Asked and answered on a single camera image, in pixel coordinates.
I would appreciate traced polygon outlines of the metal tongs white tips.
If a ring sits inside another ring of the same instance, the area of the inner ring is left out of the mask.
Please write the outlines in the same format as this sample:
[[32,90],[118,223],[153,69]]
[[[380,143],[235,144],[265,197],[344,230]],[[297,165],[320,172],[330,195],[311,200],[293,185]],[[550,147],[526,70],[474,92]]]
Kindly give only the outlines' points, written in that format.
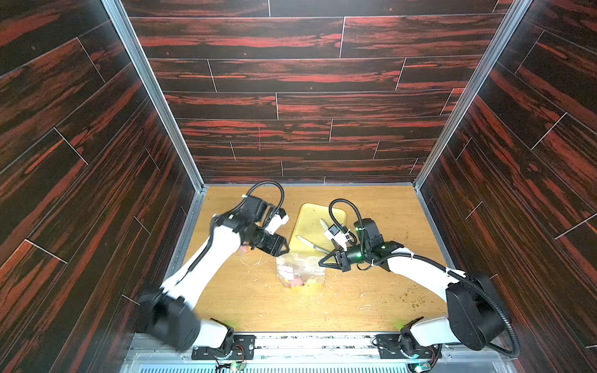
[[305,255],[323,256],[322,252],[301,241],[299,236],[311,244],[330,252],[334,249],[334,245],[324,235],[324,232],[325,229],[320,224],[320,219],[302,219],[300,222],[297,222],[292,233],[291,250]]

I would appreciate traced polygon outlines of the clear resealable bag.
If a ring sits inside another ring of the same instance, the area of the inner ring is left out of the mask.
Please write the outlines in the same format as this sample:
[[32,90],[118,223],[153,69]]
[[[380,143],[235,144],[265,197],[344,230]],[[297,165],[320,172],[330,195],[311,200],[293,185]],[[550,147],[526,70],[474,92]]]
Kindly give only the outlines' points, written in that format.
[[320,267],[322,254],[286,253],[276,258],[278,279],[287,288],[313,288],[325,283],[326,272]]

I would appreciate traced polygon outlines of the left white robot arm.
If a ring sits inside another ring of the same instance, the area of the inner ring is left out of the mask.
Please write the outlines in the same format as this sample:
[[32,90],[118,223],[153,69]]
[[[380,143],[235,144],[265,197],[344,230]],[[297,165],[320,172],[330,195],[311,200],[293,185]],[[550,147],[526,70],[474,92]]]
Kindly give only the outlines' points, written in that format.
[[234,329],[217,320],[200,320],[194,308],[211,279],[239,248],[257,248],[274,257],[288,253],[287,239],[276,233],[288,221],[283,208],[248,194],[232,210],[214,216],[200,250],[158,290],[140,296],[136,332],[176,351],[210,348],[228,354]]

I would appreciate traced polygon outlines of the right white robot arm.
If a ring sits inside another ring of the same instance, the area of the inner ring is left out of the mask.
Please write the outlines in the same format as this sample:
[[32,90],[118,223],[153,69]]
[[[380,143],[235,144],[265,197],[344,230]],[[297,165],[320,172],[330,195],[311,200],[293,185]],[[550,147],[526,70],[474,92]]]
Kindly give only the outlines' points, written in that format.
[[320,267],[348,272],[354,266],[381,268],[427,288],[446,303],[447,313],[434,319],[420,317],[407,323],[392,344],[377,340],[382,349],[398,350],[411,359],[436,360],[444,344],[459,343],[473,351],[490,348],[507,357],[519,357],[521,345],[502,298],[486,276],[475,277],[418,255],[395,241],[386,241],[371,219],[355,224],[356,233],[324,224],[334,250]]

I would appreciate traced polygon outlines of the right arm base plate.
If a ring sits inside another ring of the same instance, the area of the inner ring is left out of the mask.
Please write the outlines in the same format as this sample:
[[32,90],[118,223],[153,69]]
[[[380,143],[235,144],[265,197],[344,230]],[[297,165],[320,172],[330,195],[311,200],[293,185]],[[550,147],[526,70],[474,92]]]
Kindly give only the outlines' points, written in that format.
[[371,339],[379,357],[389,359],[436,361],[442,356],[438,345],[423,347],[410,334],[377,334]]

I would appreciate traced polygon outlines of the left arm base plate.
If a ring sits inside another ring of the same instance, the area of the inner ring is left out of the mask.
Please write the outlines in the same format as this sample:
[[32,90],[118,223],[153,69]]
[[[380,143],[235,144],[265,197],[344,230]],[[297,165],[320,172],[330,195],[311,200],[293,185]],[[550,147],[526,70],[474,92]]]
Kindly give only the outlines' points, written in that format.
[[219,348],[193,347],[193,361],[242,361],[252,360],[257,337],[251,334],[233,334]]

